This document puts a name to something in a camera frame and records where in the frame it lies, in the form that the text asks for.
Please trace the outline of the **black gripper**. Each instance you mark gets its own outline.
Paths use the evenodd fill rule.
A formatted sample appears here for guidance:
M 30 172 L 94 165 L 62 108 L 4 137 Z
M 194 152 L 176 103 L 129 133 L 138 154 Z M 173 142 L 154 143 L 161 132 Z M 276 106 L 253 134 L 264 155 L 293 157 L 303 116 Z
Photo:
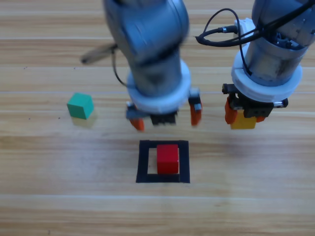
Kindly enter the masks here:
M 200 90 L 198 88 L 190 89 L 188 102 L 190 106 L 191 125 L 197 126 L 202 117 L 202 102 L 200 98 Z M 160 124 L 176 124 L 176 115 L 178 113 L 178 109 L 167 114 L 150 114 L 138 109 L 132 102 L 127 102 L 126 107 L 126 118 L 137 131 L 145 130 L 143 119 L 147 117 L 151 119 L 151 122 L 154 126 L 158 126 Z
M 288 99 L 277 102 L 259 102 L 243 95 L 234 84 L 223 84 L 223 94 L 228 94 L 225 104 L 225 121 L 232 124 L 237 118 L 238 111 L 243 111 L 244 118 L 256 118 L 256 122 L 263 122 L 269 117 L 274 108 L 286 108 Z

